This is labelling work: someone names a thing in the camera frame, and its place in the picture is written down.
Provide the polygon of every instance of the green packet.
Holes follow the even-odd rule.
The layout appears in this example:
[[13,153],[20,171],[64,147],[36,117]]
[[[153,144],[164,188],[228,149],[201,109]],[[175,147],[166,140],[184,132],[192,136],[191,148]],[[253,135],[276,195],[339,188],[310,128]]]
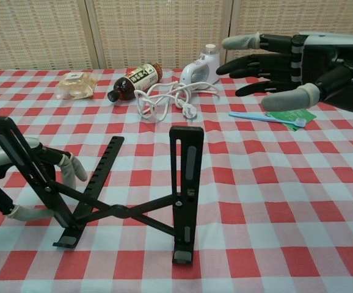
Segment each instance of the green packet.
[[[304,118],[306,119],[307,124],[316,118],[315,115],[313,115],[312,113],[309,113],[309,111],[307,111],[306,109],[298,109],[298,110],[291,110],[291,111],[284,111],[284,112],[267,112],[266,115],[277,119],[286,120],[286,121],[294,121],[297,118]],[[293,131],[296,131],[299,128],[301,128],[298,126],[294,126],[292,124],[285,124],[285,123],[282,123],[282,124],[285,125],[287,128],[292,129]]]

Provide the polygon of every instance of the bottle cap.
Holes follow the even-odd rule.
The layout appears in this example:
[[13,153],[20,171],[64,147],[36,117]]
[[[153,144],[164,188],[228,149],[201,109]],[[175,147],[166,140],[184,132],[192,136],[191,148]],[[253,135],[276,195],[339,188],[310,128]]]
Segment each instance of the bottle cap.
[[116,90],[111,90],[110,92],[107,93],[107,98],[111,101],[111,102],[116,102],[120,97],[120,93]]

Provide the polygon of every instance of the white cable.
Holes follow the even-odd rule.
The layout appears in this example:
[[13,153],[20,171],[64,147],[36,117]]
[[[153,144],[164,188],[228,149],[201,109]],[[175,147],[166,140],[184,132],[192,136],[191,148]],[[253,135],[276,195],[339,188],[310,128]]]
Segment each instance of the white cable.
[[[155,87],[168,86],[168,85],[170,86],[170,89],[167,93],[161,93],[158,95],[151,96],[151,92]],[[192,91],[190,89],[190,88],[193,88],[193,89],[197,88],[200,85],[207,85],[208,87],[214,88],[215,90],[214,91],[210,91],[210,90]],[[144,119],[149,119],[153,117],[157,122],[163,121],[165,119],[171,99],[174,99],[174,102],[177,108],[182,108],[182,113],[186,118],[188,119],[194,118],[197,115],[197,110],[192,104],[189,104],[189,100],[193,93],[211,93],[213,95],[218,95],[218,89],[212,84],[210,84],[209,82],[202,81],[202,82],[195,82],[193,84],[186,85],[184,83],[174,81],[168,84],[154,84],[147,90],[146,93],[143,92],[142,90],[134,91],[134,95],[137,100],[137,108],[139,110],[140,116]],[[161,118],[157,118],[156,114],[157,114],[158,104],[164,98],[167,98],[164,112]]]

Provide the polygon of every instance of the woven wall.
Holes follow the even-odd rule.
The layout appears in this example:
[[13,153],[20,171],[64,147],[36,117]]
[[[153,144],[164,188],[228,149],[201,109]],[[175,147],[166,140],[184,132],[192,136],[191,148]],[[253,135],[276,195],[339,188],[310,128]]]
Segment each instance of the woven wall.
[[92,68],[75,0],[0,0],[0,69]]
[[[353,0],[235,0],[230,35],[300,31],[353,34]],[[227,60],[260,51],[228,52]]]
[[0,69],[183,68],[228,35],[301,30],[353,34],[353,1],[0,0]]

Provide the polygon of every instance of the white electric device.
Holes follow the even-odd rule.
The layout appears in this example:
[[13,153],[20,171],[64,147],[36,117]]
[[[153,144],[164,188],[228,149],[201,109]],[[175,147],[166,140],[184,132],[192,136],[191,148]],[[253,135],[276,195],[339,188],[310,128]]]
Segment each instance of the white electric device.
[[[180,83],[194,84],[196,82],[207,82],[215,84],[220,79],[216,74],[219,66],[220,54],[218,47],[214,44],[206,44],[201,50],[200,58],[183,69]],[[207,85],[200,84],[195,89],[204,90],[207,88]]]

